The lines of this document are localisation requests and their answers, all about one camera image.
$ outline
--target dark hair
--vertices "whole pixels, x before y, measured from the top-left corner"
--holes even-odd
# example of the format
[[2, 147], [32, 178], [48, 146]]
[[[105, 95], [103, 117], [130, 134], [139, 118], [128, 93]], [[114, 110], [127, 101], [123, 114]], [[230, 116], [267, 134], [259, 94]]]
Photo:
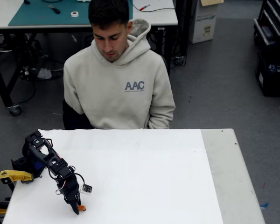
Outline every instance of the dark hair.
[[100, 29], [118, 22], [127, 24], [129, 21], [128, 0], [91, 0], [88, 9], [88, 18], [92, 25]]

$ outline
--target aac logo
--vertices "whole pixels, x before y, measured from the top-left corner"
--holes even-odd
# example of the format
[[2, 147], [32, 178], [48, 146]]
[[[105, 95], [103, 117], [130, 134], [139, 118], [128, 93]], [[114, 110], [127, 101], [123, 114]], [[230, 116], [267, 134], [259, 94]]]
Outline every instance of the aac logo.
[[143, 90], [144, 89], [144, 82], [143, 81], [140, 81], [140, 82], [134, 82], [133, 86], [131, 86], [130, 82], [127, 82], [126, 83], [126, 89], [130, 89], [130, 90], [134, 90], [134, 89], [137, 89], [137, 90]]

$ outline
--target cardboard box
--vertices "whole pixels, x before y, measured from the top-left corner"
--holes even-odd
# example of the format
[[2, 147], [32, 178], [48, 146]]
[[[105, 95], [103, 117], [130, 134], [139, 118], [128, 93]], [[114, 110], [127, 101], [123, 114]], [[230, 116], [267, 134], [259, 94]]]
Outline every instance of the cardboard box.
[[190, 25], [190, 42], [199, 43], [214, 38], [218, 4], [224, 0], [197, 0], [192, 6], [194, 15]]

